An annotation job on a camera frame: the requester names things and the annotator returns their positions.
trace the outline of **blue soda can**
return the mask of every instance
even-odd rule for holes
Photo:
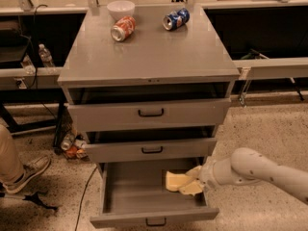
[[[185,8],[179,11],[173,11],[166,15],[163,19],[163,25],[166,30],[175,30],[180,26],[183,26],[190,20],[190,13]]]

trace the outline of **drawer handle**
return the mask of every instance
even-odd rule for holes
[[[146,218],[145,223],[146,223],[146,226],[148,226],[148,227],[163,227],[163,226],[166,226],[167,219],[164,218],[164,223],[161,223],[161,224],[150,224],[150,223],[148,223],[148,219]]]
[[[143,154],[154,154],[154,153],[161,153],[163,151],[163,147],[160,146],[158,150],[146,150],[146,148],[142,148],[141,151]]]
[[[162,109],[159,113],[157,114],[146,114],[146,113],[143,113],[141,110],[138,110],[138,115],[140,117],[157,117],[157,116],[163,116],[164,114],[164,109]]]

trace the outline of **red soda can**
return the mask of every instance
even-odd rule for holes
[[[121,18],[111,30],[112,37],[115,41],[124,41],[135,30],[136,20],[132,16]]]

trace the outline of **cabinet top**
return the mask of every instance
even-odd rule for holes
[[[163,18],[183,4],[136,6],[135,32],[123,42],[111,37],[115,21],[107,8],[90,9],[59,77],[61,85],[137,85],[149,82],[232,80],[239,72],[200,5],[186,7],[189,22],[167,31]]]

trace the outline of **person's leg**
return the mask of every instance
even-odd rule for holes
[[[6,127],[0,124],[0,182],[12,184],[24,173],[13,138]]]

